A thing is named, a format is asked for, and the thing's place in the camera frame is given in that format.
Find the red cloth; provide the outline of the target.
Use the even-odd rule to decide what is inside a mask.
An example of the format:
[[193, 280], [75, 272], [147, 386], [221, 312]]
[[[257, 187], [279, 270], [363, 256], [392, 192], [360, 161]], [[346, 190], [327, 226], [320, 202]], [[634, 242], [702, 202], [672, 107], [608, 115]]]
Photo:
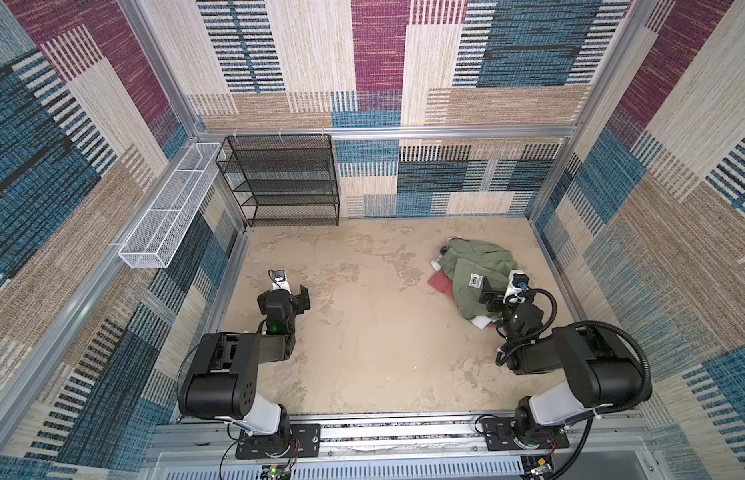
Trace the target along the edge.
[[455, 296], [453, 292], [453, 282], [446, 276], [443, 270], [435, 272], [429, 279], [428, 284], [439, 292], [440, 294], [446, 295], [452, 302], [455, 302]]

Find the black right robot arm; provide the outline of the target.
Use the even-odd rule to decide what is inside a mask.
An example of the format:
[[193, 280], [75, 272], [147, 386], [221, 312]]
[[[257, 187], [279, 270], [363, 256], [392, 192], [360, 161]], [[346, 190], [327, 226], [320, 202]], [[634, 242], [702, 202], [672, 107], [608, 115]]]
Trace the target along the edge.
[[566, 447], [566, 427], [632, 410], [652, 396], [650, 361], [628, 332], [591, 320], [557, 327], [558, 305], [545, 313], [536, 306], [539, 296], [552, 295], [530, 287], [520, 272], [506, 291], [482, 285], [480, 304], [498, 315], [496, 330], [505, 340], [497, 366], [518, 376], [565, 374], [560, 384], [520, 400], [511, 417], [478, 417], [476, 430], [491, 451]]

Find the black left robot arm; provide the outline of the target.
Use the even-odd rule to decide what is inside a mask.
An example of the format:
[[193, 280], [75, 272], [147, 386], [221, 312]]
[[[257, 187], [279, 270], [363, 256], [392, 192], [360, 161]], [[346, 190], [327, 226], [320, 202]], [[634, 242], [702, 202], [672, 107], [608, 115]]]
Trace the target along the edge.
[[310, 291], [277, 289], [258, 296], [264, 315], [250, 333], [202, 336], [180, 382], [180, 414], [218, 420], [240, 428], [238, 457], [282, 457], [294, 451], [286, 407], [258, 393], [258, 372], [266, 363], [284, 362], [296, 346], [296, 318], [310, 310]]

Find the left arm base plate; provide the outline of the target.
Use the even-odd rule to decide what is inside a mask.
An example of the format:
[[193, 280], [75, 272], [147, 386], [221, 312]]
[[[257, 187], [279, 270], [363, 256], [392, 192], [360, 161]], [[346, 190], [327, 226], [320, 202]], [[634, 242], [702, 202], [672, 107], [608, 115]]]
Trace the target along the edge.
[[287, 460], [298, 455], [298, 459], [315, 458], [320, 453], [320, 436], [322, 426], [318, 423], [296, 424], [289, 428], [280, 428], [272, 435], [240, 434], [236, 460]]

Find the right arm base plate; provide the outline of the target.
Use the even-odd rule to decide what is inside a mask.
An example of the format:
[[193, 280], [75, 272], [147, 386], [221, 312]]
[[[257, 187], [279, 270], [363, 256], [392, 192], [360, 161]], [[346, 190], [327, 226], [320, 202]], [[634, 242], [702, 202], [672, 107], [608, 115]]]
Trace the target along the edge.
[[482, 415], [475, 422], [489, 451], [522, 451], [568, 448], [570, 440], [560, 426], [540, 426], [514, 417]]

